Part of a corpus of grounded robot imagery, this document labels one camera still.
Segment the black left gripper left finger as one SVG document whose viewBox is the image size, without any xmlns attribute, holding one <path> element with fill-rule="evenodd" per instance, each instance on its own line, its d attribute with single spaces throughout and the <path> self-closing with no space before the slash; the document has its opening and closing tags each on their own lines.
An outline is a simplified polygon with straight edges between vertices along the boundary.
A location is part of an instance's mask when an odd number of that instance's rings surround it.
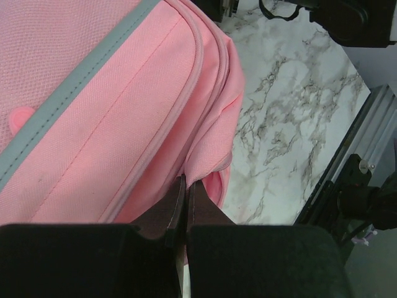
<svg viewBox="0 0 397 298">
<path fill-rule="evenodd" d="M 186 181 L 131 223 L 1 227 L 2 297 L 180 297 Z"/>
</svg>

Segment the pink student backpack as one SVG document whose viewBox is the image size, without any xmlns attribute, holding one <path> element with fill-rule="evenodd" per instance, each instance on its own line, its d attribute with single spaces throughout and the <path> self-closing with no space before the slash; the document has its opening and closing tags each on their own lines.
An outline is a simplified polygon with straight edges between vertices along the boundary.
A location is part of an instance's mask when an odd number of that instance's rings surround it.
<svg viewBox="0 0 397 298">
<path fill-rule="evenodd" d="M 2 1 L 1 223 L 130 222 L 180 175 L 222 205 L 243 93 L 190 1 Z"/>
</svg>

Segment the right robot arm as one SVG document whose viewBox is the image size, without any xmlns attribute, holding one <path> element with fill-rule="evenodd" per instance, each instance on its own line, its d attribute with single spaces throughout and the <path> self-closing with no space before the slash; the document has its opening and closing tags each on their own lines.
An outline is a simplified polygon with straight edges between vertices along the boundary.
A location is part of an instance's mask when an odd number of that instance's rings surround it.
<svg viewBox="0 0 397 298">
<path fill-rule="evenodd" d="M 290 22 L 301 9 L 309 12 L 309 21 L 319 24 L 329 36 L 344 47 L 386 48 L 396 44 L 396 0 L 297 0 L 288 16 L 277 16 L 258 1 L 269 20 Z"/>
</svg>

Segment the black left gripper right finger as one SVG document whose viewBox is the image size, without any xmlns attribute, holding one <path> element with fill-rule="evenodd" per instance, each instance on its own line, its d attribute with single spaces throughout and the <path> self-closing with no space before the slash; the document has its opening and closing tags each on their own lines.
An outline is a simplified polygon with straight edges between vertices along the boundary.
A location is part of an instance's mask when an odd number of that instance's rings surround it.
<svg viewBox="0 0 397 298">
<path fill-rule="evenodd" d="M 192 297 L 351 297 L 339 249 L 310 225 L 237 225 L 191 185 L 187 259 Z"/>
</svg>

